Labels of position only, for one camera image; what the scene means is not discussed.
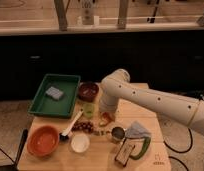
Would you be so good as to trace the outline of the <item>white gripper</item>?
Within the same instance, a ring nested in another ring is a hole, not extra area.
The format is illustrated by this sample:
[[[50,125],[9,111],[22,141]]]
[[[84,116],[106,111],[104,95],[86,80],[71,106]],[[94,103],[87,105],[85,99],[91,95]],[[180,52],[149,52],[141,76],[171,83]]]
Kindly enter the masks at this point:
[[[109,96],[102,96],[99,100],[99,111],[115,115],[118,108],[119,99]]]

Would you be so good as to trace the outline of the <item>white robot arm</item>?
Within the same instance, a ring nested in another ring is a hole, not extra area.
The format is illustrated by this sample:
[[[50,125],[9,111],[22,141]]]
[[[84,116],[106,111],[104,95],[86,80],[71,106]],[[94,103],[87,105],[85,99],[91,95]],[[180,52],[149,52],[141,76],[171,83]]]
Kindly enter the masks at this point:
[[[120,99],[160,113],[204,136],[204,100],[153,89],[140,88],[130,83],[125,69],[117,69],[101,81],[101,112],[115,113]]]

